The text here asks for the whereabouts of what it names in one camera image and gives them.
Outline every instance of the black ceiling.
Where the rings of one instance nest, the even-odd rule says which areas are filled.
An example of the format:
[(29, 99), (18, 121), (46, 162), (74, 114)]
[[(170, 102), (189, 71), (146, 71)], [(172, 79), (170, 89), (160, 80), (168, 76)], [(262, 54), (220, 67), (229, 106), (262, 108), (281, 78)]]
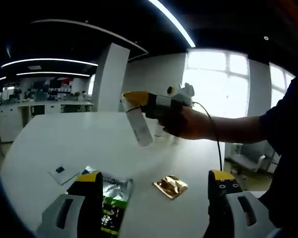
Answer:
[[(196, 47), (225, 48), (272, 61), (292, 73), (298, 70), (298, 47), (290, 30), (265, 0), (160, 0), (187, 30)], [(97, 63), (111, 42), (131, 50), (133, 60), (185, 52), (189, 44), (173, 24), (148, 0), (80, 1), (77, 5), (42, 4), (5, 9), (0, 22), (0, 66), (30, 58), (61, 58)], [(37, 22), (64, 19), (111, 31), (138, 45), (88, 26), (64, 22)], [(27, 62), (0, 69), (0, 77), (30, 72), (30, 65), (42, 71), (92, 74), (96, 67), (67, 62)]]

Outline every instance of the white table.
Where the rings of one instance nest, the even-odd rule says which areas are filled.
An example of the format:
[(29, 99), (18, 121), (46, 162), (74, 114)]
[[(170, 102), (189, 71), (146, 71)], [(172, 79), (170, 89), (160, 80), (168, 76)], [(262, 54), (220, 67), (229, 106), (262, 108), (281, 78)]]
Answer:
[[(153, 132), (155, 121), (148, 122)], [(224, 143), (220, 147), (224, 157)], [(200, 238), (208, 226), (208, 172), (220, 168), (216, 142), (155, 138), (140, 147), (124, 113), (36, 116), (12, 144), (1, 171), (13, 207), (33, 231), (74, 181), (59, 186), (48, 174), (61, 163), (134, 179), (120, 238)], [(166, 175), (178, 176), (188, 190), (167, 198), (152, 185)]]

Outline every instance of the office room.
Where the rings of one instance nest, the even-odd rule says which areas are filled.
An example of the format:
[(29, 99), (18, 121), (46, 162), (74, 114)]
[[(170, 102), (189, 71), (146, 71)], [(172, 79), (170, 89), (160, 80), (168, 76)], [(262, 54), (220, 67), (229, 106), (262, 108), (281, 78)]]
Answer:
[(24, 232), (238, 237), (236, 207), (245, 237), (276, 232), (263, 197), (294, 146), (271, 135), (288, 116), (270, 118), (298, 85), (280, 4), (109, 1), (16, 19), (0, 48), (0, 184)]

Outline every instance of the white cabinet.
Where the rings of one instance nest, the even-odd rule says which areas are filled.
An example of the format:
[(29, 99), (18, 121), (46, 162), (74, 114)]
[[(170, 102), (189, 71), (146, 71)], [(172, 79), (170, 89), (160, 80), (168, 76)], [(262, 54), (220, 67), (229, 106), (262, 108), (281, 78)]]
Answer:
[(22, 115), (17, 106), (0, 107), (1, 142), (12, 142), (22, 131)]
[(45, 114), (61, 113), (61, 104), (46, 104)]

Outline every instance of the bright window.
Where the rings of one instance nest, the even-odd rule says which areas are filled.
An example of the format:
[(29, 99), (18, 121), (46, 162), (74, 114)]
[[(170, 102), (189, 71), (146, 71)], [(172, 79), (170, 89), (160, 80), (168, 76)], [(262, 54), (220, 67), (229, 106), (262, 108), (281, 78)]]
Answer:
[(270, 64), (270, 77), (272, 80), (272, 101), (271, 108), (276, 106), (278, 101), (281, 100), (289, 87), (291, 80), (295, 77), (286, 70)]
[[(190, 50), (183, 82), (193, 85), (193, 101), (210, 114), (239, 118), (247, 114), (249, 67), (246, 55), (220, 50)], [(194, 109), (204, 110), (195, 105)]]
[(94, 81), (95, 81), (95, 74), (93, 74), (90, 77), (89, 86), (88, 86), (88, 93), (87, 93), (88, 95), (92, 95), (93, 94)]

